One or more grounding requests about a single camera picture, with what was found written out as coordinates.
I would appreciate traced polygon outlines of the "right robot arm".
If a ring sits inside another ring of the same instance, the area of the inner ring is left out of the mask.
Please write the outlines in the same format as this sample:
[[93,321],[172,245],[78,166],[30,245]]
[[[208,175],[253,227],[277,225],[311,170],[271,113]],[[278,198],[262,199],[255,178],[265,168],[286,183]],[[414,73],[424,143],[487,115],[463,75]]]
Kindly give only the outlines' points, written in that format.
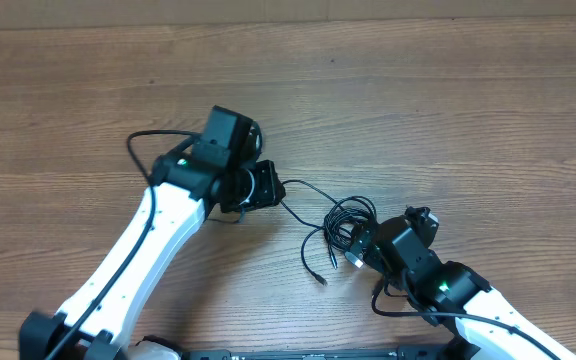
[[371,299],[375,314],[420,317],[447,328],[454,338],[439,359],[576,358],[470,267],[441,261],[430,249],[438,229],[438,218],[426,207],[353,226],[347,259],[383,276]]

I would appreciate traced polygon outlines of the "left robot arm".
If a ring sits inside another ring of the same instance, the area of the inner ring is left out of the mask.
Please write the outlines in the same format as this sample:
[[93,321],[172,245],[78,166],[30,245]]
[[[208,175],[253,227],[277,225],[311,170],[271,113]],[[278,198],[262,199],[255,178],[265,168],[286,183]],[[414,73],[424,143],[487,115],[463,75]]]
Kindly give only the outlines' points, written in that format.
[[171,261],[214,207],[246,213],[278,205],[285,189],[262,160],[257,122],[215,106],[200,133],[143,169],[147,188],[131,222],[87,282],[52,316],[32,312],[18,337],[22,359],[180,359],[161,338],[131,342]]

